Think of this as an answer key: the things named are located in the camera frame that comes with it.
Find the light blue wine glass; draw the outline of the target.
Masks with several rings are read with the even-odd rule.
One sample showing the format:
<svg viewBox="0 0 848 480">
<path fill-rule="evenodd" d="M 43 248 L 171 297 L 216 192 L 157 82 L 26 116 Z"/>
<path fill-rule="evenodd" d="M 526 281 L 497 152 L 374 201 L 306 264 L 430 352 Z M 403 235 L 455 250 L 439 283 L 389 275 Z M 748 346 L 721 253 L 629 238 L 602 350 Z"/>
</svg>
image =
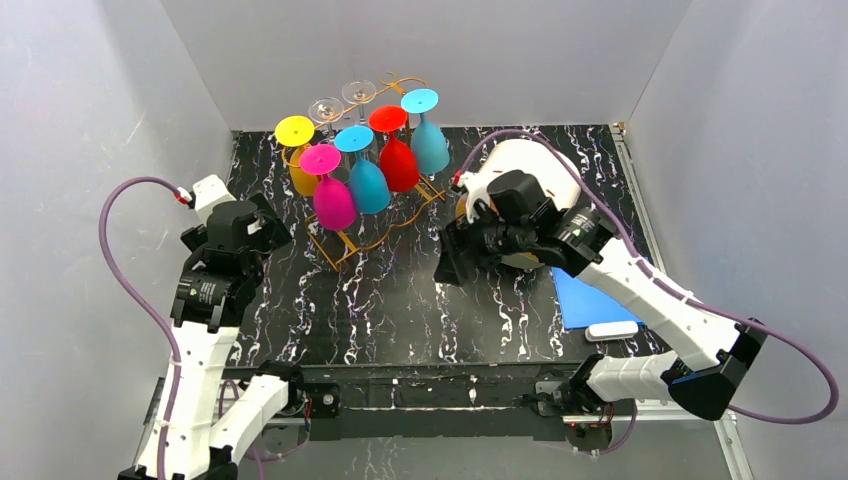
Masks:
<svg viewBox="0 0 848 480">
<path fill-rule="evenodd" d="M 426 114 L 435 108 L 438 102 L 438 93 L 429 88 L 412 90 L 401 100 L 401 107 L 408 114 L 419 116 L 419 124 L 411 136 L 410 148 L 415 155 L 419 172 L 425 175 L 442 171 L 450 162 L 450 153 L 444 134 L 426 117 Z"/>
</svg>

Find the red wine glass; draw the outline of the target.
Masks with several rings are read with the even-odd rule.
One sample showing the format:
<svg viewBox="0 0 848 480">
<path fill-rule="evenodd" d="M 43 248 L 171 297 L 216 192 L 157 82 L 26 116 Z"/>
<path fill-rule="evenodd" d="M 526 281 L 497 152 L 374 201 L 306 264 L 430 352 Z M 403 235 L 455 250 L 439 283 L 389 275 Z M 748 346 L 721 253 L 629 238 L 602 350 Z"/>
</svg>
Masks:
<svg viewBox="0 0 848 480">
<path fill-rule="evenodd" d="M 419 181 L 419 171 L 411 148 L 396 136 L 407 120 L 408 113 L 398 105 L 379 107 L 368 120 L 375 132 L 388 135 L 388 141 L 380 152 L 379 168 L 389 190 L 395 193 L 412 190 Z"/>
</svg>

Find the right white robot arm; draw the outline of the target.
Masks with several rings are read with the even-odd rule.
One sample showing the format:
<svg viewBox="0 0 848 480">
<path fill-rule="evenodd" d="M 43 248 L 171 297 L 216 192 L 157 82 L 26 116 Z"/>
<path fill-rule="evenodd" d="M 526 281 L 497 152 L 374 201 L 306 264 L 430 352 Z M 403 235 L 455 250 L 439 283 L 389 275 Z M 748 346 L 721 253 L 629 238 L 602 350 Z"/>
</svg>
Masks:
<svg viewBox="0 0 848 480">
<path fill-rule="evenodd" d="M 476 269 L 529 253 L 606 294 L 669 346 L 647 357 L 589 356 L 563 389 L 567 402 L 590 412 L 626 399 L 673 401 L 704 420 L 723 416 L 764 333 L 671 293 L 670 280 L 627 249 L 607 215 L 590 205 L 557 206 L 531 174 L 466 172 L 452 188 L 464 194 L 466 211 L 439 233 L 435 282 L 460 286 Z"/>
</svg>

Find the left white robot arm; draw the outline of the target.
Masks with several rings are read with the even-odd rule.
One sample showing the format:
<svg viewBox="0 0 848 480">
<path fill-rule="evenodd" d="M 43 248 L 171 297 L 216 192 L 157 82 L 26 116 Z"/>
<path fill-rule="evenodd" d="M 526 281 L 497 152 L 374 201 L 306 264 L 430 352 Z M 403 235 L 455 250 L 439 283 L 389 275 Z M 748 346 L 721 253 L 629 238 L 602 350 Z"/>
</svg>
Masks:
<svg viewBox="0 0 848 480">
<path fill-rule="evenodd" d="M 263 427 L 288 408 L 299 367 L 267 361 L 244 393 L 217 415 L 227 358 L 264 279 L 263 262 L 292 237 L 268 200 L 194 193 L 201 223 L 181 239 L 190 255 L 165 333 L 172 348 L 149 433 L 121 479 L 235 479 Z"/>
</svg>

